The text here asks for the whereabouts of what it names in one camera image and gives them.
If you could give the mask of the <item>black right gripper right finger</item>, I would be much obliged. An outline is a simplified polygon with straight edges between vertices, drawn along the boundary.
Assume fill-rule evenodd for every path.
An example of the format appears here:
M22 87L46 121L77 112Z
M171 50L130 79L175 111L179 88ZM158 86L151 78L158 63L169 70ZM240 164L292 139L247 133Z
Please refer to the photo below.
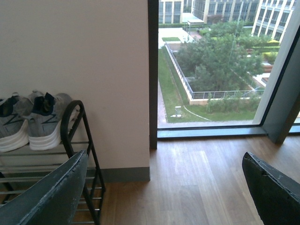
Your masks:
M300 184L251 152L242 169L260 219L265 225L300 223Z

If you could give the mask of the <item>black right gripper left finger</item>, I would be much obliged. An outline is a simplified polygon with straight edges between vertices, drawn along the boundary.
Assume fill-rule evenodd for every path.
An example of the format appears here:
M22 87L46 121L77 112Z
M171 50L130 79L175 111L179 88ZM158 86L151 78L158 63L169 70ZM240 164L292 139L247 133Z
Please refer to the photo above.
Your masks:
M0 208L2 225L69 225L83 192L88 155L82 150Z

